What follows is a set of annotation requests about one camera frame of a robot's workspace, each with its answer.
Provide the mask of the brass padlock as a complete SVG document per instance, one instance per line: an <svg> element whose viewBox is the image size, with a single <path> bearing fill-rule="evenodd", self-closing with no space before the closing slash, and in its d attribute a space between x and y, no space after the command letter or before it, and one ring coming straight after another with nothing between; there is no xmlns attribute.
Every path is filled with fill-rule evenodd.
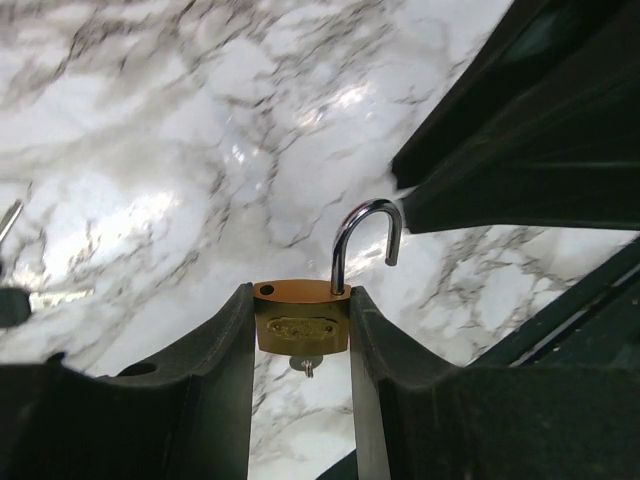
<svg viewBox="0 0 640 480"><path fill-rule="evenodd" d="M388 216L385 263L397 264L402 216L387 199L357 206L338 228L328 280L288 279L254 285L254 310L259 349L283 356L325 356L348 346L351 286L345 283L347 246L355 228L368 216Z"/></svg>

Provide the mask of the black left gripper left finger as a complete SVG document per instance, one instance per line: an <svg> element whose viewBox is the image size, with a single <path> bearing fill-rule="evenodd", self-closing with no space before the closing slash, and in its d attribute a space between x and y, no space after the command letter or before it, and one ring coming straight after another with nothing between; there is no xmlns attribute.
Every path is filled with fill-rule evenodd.
<svg viewBox="0 0 640 480"><path fill-rule="evenodd" d="M255 358L253 287L114 377L59 357L1 369L5 479L243 479Z"/></svg>

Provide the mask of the small silver key with ring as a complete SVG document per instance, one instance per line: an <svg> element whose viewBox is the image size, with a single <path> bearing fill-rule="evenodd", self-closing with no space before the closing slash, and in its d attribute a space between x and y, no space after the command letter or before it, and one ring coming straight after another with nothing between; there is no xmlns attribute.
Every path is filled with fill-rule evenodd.
<svg viewBox="0 0 640 480"><path fill-rule="evenodd" d="M314 371L321 365L324 357L320 356L292 356L289 359L290 367L305 374L309 379L314 377Z"/></svg>

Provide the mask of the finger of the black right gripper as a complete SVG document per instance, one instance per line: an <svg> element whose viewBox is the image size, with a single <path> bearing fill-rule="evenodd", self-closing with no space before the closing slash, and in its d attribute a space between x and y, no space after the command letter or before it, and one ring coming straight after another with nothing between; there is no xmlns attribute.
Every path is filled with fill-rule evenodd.
<svg viewBox="0 0 640 480"><path fill-rule="evenodd" d="M638 3L512 3L392 173L415 234L637 229Z"/></svg>

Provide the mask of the black head key bunch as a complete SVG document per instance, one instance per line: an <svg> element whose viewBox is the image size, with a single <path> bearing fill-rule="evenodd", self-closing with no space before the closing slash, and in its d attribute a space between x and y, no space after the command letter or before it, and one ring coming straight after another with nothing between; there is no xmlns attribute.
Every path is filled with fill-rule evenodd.
<svg viewBox="0 0 640 480"><path fill-rule="evenodd" d="M24 207L22 200L16 200L1 218L1 245ZM13 258L1 254L1 327L17 327L26 322L31 315L29 293L14 279L15 262Z"/></svg>

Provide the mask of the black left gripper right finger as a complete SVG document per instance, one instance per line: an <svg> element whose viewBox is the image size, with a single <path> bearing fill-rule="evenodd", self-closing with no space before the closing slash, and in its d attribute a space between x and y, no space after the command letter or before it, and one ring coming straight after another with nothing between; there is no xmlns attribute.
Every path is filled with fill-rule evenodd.
<svg viewBox="0 0 640 480"><path fill-rule="evenodd" d="M362 479L635 479L639 373L458 367L350 300Z"/></svg>

